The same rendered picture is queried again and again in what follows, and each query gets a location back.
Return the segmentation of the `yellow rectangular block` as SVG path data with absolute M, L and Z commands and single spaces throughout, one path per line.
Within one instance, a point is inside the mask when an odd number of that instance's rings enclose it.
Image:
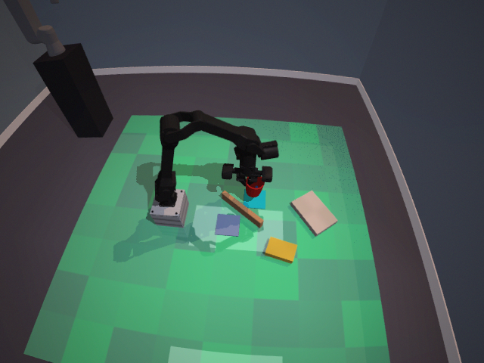
M 270 237 L 265 255 L 291 264 L 293 262 L 297 246 L 297 244 L 291 244 L 284 240 Z

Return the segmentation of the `beige flat rectangular slab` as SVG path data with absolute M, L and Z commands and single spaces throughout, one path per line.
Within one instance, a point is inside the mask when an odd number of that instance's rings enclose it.
M 290 205 L 315 236 L 338 221 L 313 191 L 292 201 Z

